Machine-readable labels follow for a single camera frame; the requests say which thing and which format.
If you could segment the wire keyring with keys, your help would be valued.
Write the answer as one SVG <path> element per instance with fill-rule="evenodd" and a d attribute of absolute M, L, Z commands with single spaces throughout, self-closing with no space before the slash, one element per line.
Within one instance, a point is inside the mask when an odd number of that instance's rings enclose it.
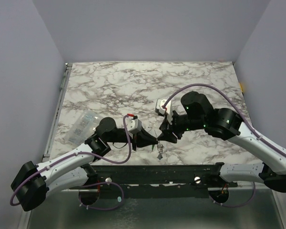
<path fill-rule="evenodd" d="M 161 160 L 163 158 L 163 150 L 164 150 L 163 144 L 161 144 L 160 141 L 158 141 L 158 143 L 157 143 L 157 151 L 158 151 L 157 158 L 159 160 Z"/>

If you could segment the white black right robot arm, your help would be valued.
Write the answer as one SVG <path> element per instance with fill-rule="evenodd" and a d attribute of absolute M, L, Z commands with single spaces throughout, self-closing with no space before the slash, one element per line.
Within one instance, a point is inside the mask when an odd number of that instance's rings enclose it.
<path fill-rule="evenodd" d="M 220 170 L 209 175 L 210 183 L 219 187 L 225 182 L 249 181 L 286 193 L 286 149 L 264 137 L 229 108 L 213 108 L 204 94 L 186 93 L 181 98 L 186 113 L 172 110 L 171 102 L 158 99 L 155 112 L 164 117 L 158 140 L 177 143 L 186 131 L 203 129 L 212 137 L 233 143 L 262 162 L 260 164 L 220 164 Z"/>

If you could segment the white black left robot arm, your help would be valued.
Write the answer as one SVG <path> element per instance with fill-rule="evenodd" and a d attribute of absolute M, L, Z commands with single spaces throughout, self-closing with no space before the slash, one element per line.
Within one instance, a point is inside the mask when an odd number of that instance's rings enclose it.
<path fill-rule="evenodd" d="M 109 143 L 125 143 L 128 155 L 123 161 L 105 158 L 111 150 Z M 11 183 L 11 206 L 21 206 L 31 211 L 41 205 L 54 192 L 72 187 L 100 186 L 98 176 L 90 165 L 104 160 L 116 165 L 126 163 L 137 148 L 156 145 L 156 137 L 150 135 L 141 121 L 132 114 L 123 117 L 123 128 L 118 128 L 111 117 L 103 118 L 94 133 L 74 150 L 47 162 L 23 164 Z"/>

